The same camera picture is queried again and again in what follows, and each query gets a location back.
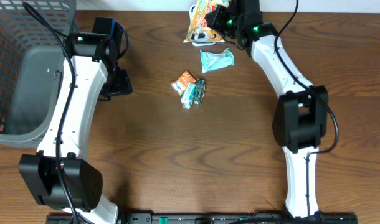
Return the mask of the orange small snack box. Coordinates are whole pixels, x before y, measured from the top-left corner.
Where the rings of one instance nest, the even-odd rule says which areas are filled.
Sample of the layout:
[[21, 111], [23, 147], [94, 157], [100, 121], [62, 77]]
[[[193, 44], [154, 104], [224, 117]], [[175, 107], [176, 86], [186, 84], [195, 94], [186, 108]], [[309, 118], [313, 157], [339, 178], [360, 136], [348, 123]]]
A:
[[171, 83], [173, 90], [181, 96], [190, 83], [195, 83], [196, 78], [188, 71], [184, 71], [177, 80]]

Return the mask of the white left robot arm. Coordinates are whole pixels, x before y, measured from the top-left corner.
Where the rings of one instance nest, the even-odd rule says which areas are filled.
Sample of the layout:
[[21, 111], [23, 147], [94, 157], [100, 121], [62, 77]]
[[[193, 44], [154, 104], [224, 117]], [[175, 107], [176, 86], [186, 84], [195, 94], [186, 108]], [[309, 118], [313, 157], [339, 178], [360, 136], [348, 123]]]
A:
[[64, 73], [46, 135], [24, 154], [19, 173], [36, 203], [71, 214], [72, 223], [118, 223], [118, 205], [103, 193], [102, 173], [88, 161], [88, 137], [98, 100], [133, 89], [118, 60], [128, 34], [73, 33], [65, 42]]

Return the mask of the light teal small box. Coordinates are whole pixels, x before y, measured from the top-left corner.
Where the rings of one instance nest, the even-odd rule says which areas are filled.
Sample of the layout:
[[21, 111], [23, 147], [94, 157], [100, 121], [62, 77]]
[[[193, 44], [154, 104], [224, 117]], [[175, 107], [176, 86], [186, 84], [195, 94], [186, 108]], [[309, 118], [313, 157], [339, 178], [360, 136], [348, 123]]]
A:
[[194, 102], [194, 91], [196, 89], [195, 83], [190, 83], [181, 97], [181, 104], [183, 108], [189, 110]]

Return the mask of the dark green small box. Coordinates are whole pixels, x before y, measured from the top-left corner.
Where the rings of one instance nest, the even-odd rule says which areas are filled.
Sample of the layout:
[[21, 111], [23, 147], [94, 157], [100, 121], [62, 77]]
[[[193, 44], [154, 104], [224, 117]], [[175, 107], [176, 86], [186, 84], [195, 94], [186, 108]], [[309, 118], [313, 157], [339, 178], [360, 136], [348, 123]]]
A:
[[201, 105], [204, 99], [206, 90], [206, 82], [205, 80], [198, 79], [196, 82], [196, 88], [194, 90], [194, 102], [197, 105]]

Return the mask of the colourful snack chip bag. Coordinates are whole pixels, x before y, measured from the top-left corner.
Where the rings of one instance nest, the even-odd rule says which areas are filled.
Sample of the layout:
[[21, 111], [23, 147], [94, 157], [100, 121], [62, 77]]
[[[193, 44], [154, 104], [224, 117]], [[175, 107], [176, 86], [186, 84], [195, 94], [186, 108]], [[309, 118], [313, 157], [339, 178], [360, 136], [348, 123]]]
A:
[[230, 0], [197, 0], [183, 43], [209, 44], [225, 42], [218, 32], [207, 26], [205, 16], [214, 11], [217, 6], [222, 5], [227, 7], [229, 3]]

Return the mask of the grey plastic mesh basket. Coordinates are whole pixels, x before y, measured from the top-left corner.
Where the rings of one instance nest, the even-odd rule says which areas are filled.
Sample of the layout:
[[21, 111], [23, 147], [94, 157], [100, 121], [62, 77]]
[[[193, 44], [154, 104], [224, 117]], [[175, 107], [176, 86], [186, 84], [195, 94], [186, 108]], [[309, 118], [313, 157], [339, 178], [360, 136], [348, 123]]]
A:
[[52, 119], [65, 58], [23, 4], [0, 0], [0, 144], [37, 147]]

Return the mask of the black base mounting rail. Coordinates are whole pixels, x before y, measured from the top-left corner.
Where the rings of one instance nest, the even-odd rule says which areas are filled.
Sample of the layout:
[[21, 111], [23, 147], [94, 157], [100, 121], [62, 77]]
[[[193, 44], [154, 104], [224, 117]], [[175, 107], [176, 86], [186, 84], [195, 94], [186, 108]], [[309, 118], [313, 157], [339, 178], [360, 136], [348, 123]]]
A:
[[358, 224], [355, 215], [317, 214], [309, 218], [291, 218], [280, 213], [262, 212], [254, 215], [152, 215], [132, 213], [119, 218], [118, 223], [126, 224], [232, 224], [232, 223], [323, 223]]

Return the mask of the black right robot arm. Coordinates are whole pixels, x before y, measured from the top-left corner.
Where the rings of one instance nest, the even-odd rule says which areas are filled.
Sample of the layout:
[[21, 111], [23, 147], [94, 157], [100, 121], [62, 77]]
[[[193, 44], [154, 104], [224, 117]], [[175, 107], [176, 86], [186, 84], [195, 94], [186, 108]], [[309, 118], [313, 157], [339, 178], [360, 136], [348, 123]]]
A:
[[326, 134], [328, 92], [315, 86], [286, 53], [281, 32], [263, 21], [258, 1], [231, 1], [205, 15], [208, 28], [232, 39], [259, 65], [278, 101], [272, 130], [282, 147], [287, 170], [285, 210], [291, 220], [316, 220], [320, 214], [315, 193], [315, 167]]

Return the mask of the teal snack packet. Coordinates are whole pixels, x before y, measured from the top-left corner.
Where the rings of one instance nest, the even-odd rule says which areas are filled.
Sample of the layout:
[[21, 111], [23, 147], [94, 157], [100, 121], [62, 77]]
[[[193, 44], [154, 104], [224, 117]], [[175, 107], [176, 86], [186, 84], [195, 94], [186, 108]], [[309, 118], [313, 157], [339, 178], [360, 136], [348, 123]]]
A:
[[219, 54], [200, 50], [200, 55], [203, 73], [235, 65], [234, 55], [230, 48], [226, 48]]

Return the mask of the white barcode scanner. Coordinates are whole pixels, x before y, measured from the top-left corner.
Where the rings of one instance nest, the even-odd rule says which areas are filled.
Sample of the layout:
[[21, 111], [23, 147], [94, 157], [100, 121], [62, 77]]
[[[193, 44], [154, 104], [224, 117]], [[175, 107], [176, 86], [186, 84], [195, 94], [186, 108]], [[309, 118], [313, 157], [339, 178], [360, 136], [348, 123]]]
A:
[[[190, 8], [189, 8], [189, 19], [190, 19], [190, 22], [192, 22], [192, 20], [194, 18], [195, 8], [196, 8], [195, 4], [191, 5]], [[193, 42], [192, 44], [195, 47], [205, 47], [205, 46], [214, 45], [214, 42]]]

